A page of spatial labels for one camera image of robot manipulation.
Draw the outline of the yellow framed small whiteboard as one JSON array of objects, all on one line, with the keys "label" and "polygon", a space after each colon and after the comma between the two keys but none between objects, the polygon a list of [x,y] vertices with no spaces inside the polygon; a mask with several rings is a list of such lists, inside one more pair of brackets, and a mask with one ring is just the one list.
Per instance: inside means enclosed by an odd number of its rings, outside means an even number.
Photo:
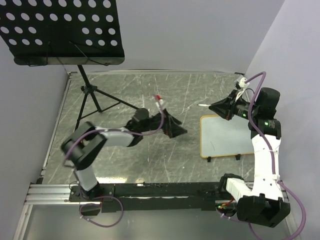
[{"label": "yellow framed small whiteboard", "polygon": [[218,115],[200,118],[200,156],[204,159],[251,155],[254,148],[248,121],[240,117],[231,120]]}]

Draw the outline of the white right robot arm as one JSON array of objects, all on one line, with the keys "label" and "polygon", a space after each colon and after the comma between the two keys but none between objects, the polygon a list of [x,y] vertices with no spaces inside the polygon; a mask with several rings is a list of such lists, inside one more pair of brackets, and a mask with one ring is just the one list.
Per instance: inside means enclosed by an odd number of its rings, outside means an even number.
[{"label": "white right robot arm", "polygon": [[252,118],[248,123],[254,150],[254,180],[249,188],[241,176],[226,173],[220,178],[218,193],[223,199],[236,201],[238,220],[274,228],[291,211],[280,185],[279,147],[281,123],[274,118],[280,92],[263,87],[253,104],[238,97],[234,89],[224,99],[209,105],[209,109],[230,121],[234,116]]}]

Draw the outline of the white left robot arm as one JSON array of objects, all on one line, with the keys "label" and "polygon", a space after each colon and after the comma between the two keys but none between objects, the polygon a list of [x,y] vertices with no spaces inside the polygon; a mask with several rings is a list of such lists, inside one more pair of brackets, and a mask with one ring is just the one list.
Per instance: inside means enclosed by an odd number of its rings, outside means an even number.
[{"label": "white left robot arm", "polygon": [[72,162],[80,195],[87,201],[93,201],[102,195],[92,164],[103,147],[133,147],[149,136],[162,131],[169,138],[186,134],[182,122],[168,113],[160,110],[156,115],[150,115],[146,108],[139,108],[133,117],[121,128],[101,128],[86,121],[77,128],[61,144],[65,155],[63,165]]}]

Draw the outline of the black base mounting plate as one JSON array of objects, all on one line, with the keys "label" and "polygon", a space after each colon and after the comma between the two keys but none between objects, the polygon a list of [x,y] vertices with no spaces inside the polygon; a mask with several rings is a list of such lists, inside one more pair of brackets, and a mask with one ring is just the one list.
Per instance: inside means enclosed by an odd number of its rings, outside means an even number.
[{"label": "black base mounting plate", "polygon": [[78,186],[71,187],[69,202],[97,205],[102,213],[120,211],[190,210],[215,211],[231,204],[230,193],[219,182],[101,183],[101,196],[85,199]]}]

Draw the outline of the black perforated music stand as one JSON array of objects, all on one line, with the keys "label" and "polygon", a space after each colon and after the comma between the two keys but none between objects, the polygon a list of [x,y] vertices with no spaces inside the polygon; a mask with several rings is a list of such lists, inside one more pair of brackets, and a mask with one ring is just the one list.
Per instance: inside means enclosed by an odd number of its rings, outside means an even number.
[{"label": "black perforated music stand", "polygon": [[3,0],[0,35],[19,66],[76,65],[85,97],[96,100],[85,65],[125,60],[114,0]]}]

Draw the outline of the aluminium rail frame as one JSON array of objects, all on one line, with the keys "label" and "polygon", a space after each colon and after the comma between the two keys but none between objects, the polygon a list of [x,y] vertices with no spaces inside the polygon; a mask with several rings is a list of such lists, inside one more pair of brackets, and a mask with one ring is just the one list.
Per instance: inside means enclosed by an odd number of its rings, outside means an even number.
[{"label": "aluminium rail frame", "polygon": [[103,128],[85,122],[61,144],[62,162],[75,175],[67,185],[31,185],[15,238],[22,239],[34,205],[79,204],[80,218],[92,222],[91,213],[146,210],[202,209],[221,217],[273,228],[291,212],[285,199],[288,188],[279,174],[281,123],[275,118],[280,92],[258,85],[251,101],[243,99],[250,80],[239,79],[225,98],[208,105],[217,116],[248,121],[254,153],[254,180],[248,186],[236,174],[226,173],[218,182],[99,183],[92,165],[103,147],[133,147],[145,136],[163,131],[174,138],[187,132],[156,96],[159,113],[139,108],[122,128]]}]

